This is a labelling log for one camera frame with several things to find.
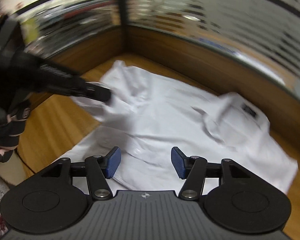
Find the glass panel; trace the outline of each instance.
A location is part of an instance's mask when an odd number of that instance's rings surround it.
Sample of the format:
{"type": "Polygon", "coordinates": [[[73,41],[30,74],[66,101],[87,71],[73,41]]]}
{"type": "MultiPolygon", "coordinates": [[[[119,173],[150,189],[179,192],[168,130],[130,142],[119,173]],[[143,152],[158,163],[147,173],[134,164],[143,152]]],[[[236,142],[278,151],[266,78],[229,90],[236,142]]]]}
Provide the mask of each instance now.
{"type": "Polygon", "coordinates": [[[120,24],[117,0],[50,0],[16,16],[27,51],[49,57],[120,24]]]}
{"type": "Polygon", "coordinates": [[[275,3],[128,0],[128,18],[130,25],[183,36],[235,57],[299,94],[300,18],[275,3]]]}

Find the white shirt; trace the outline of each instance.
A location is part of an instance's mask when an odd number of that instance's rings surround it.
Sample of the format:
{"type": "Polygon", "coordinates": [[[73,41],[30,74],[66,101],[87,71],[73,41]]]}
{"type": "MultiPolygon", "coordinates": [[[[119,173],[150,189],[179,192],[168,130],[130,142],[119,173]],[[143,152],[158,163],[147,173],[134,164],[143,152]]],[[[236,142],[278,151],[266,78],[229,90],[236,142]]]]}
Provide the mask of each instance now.
{"type": "MultiPolygon", "coordinates": [[[[116,61],[101,82],[113,91],[108,105],[87,98],[75,103],[102,122],[61,157],[72,162],[106,155],[119,146],[121,163],[108,180],[111,190],[175,190],[185,180],[171,163],[171,148],[220,163],[230,158],[287,193],[298,170],[269,135],[262,111],[236,93],[216,97],[183,82],[116,61]]],[[[88,193],[85,178],[74,186],[88,193]]],[[[218,186],[206,179],[203,193],[218,186]]]]}

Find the gray gripper base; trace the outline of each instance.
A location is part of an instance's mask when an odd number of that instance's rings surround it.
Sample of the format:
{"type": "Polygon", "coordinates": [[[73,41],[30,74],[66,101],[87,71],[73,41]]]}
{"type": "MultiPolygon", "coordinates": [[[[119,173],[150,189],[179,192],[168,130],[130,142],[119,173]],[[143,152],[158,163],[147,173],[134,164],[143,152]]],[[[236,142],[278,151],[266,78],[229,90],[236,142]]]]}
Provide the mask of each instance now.
{"type": "Polygon", "coordinates": [[[95,202],[72,227],[47,235],[10,230],[4,240],[287,240],[281,231],[240,235],[212,223],[196,202],[178,199],[174,191],[118,191],[95,202]]]}

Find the silver bolt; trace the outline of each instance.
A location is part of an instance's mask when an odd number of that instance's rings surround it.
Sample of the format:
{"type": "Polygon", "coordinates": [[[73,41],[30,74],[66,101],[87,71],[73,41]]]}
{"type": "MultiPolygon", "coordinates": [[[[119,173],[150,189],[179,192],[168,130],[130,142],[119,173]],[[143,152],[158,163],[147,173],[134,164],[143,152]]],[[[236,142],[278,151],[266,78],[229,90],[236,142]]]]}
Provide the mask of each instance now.
{"type": "Polygon", "coordinates": [[[108,197],[110,195],[110,192],[109,192],[109,190],[101,188],[101,189],[96,190],[94,192],[94,195],[96,197],[102,197],[103,198],[103,197],[108,197]]]}
{"type": "Polygon", "coordinates": [[[187,189],[187,190],[183,191],[181,193],[181,195],[183,195],[183,197],[186,197],[186,198],[195,198],[198,194],[194,190],[187,189]]]}

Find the black cable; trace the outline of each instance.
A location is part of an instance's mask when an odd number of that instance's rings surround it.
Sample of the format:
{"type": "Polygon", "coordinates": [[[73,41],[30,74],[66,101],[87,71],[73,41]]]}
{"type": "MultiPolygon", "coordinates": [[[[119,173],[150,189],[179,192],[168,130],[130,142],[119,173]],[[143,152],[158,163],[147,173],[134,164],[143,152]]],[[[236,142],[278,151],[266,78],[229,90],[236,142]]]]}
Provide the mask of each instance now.
{"type": "Polygon", "coordinates": [[[18,148],[15,148],[14,151],[15,151],[15,153],[18,155],[18,157],[19,157],[19,159],[22,161],[22,163],[23,163],[25,166],[27,166],[27,168],[28,168],[29,170],[31,170],[31,171],[33,172],[33,174],[36,174],[36,172],[34,172],[33,169],[31,169],[31,168],[28,166],[28,164],[26,164],[25,161],[20,157],[19,152],[18,152],[18,148]]]}

